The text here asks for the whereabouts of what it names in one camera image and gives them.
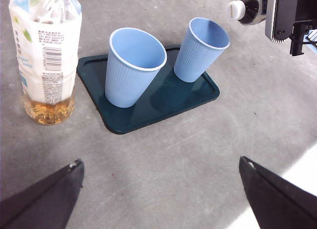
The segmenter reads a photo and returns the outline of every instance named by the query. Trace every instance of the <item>blue plastic cup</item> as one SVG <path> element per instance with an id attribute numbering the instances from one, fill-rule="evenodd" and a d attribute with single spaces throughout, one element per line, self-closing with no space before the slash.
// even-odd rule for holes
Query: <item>blue plastic cup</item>
<path id="1" fill-rule="evenodd" d="M 165 65 L 161 42 L 136 28 L 120 28 L 110 35 L 105 94 L 120 108 L 134 105 Z"/>
<path id="2" fill-rule="evenodd" d="M 176 59 L 175 74 L 185 82 L 195 82 L 229 45 L 229 35 L 217 23 L 193 18 Z"/>

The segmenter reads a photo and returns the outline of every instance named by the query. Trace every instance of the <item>plastic bottle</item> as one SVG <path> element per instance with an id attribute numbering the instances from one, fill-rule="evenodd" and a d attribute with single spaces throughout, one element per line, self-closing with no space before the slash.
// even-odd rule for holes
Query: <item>plastic bottle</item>
<path id="1" fill-rule="evenodd" d="M 62 122 L 74 108 L 81 5 L 77 0 L 10 0 L 9 11 L 25 111 L 41 124 Z"/>
<path id="2" fill-rule="evenodd" d="M 235 0 L 226 7 L 230 20 L 239 20 L 243 25 L 255 25 L 266 19 L 267 0 Z"/>

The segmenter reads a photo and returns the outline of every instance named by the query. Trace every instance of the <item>ribbed cup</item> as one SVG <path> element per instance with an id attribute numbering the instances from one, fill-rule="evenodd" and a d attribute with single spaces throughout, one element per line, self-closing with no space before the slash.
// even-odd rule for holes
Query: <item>ribbed cup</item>
<path id="1" fill-rule="evenodd" d="M 174 72 L 185 82 L 195 82 L 230 45 L 226 31 L 213 21 L 196 17 L 189 22 Z"/>

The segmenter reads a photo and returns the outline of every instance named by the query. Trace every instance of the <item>barcode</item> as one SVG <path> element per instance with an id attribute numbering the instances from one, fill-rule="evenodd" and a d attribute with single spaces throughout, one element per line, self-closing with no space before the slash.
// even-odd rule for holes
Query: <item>barcode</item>
<path id="1" fill-rule="evenodd" d="M 61 48 L 43 48 L 44 66 L 46 71 L 61 71 Z"/>

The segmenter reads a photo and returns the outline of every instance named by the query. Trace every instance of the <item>tray rim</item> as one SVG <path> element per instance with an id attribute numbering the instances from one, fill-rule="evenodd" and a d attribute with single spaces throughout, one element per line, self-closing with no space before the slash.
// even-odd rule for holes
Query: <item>tray rim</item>
<path id="1" fill-rule="evenodd" d="M 166 51 L 179 51 L 180 50 L 180 45 L 170 45 L 170 46 L 166 46 L 165 47 Z M 105 125 L 105 127 L 112 133 L 114 134 L 118 134 L 118 135 L 123 135 L 123 134 L 126 134 L 126 133 L 129 133 L 129 132 L 132 132 L 132 131 L 135 131 L 137 129 L 140 129 L 140 128 L 143 128 L 143 127 L 146 127 L 148 125 L 151 125 L 151 124 L 154 124 L 154 123 L 157 123 L 157 122 L 160 122 L 162 120 L 165 120 L 165 119 L 168 119 L 172 116 L 176 116 L 176 115 L 179 115 L 181 113 L 184 113 L 184 112 L 187 112 L 191 109 L 195 109 L 201 105 L 204 105 L 206 103 L 209 103 L 209 102 L 212 102 L 214 100 L 216 100 L 219 95 L 220 95 L 220 90 L 218 88 L 218 86 L 216 85 L 216 83 L 211 79 L 211 77 L 207 74 L 207 72 L 204 72 L 203 73 L 203 76 L 204 78 L 206 79 L 206 81 L 208 81 L 210 83 L 210 85 L 214 88 L 214 94 L 213 94 L 213 98 L 211 99 L 204 99 L 203 101 L 199 102 L 198 104 L 195 104 L 189 108 L 184 108 L 182 109 L 181 111 L 179 111 L 178 113 L 170 113 L 170 114 L 167 114 L 165 115 L 164 117 L 160 117 L 158 119 L 156 119 L 155 121 L 150 121 L 148 122 L 147 124 L 144 124 L 142 125 L 141 127 L 134 127 L 134 128 L 131 128 L 127 131 L 120 131 L 120 130 L 116 130 L 116 129 L 113 129 L 111 126 L 109 126 L 109 124 L 107 123 L 107 120 L 106 118 L 104 118 L 103 114 L 100 112 L 99 108 L 98 108 L 98 104 L 95 102 L 92 94 L 90 93 L 88 87 L 86 86 L 85 84 L 85 81 L 83 80 L 82 76 L 81 76 L 81 71 L 79 71 L 79 69 L 84 69 L 85 65 L 88 64 L 88 62 L 102 62 L 102 61 L 107 61 L 108 59 L 108 54 L 105 54 L 105 55 L 96 55 L 96 56 L 90 56 L 90 57 L 82 57 L 78 60 L 78 65 L 77 65 L 77 68 L 76 68 L 76 73 L 78 74 L 79 78 L 81 79 L 82 83 L 84 84 L 90 98 L 92 99 L 92 101 L 94 102 L 99 114 L 101 115 L 101 118 L 103 120 L 103 123 Z"/>

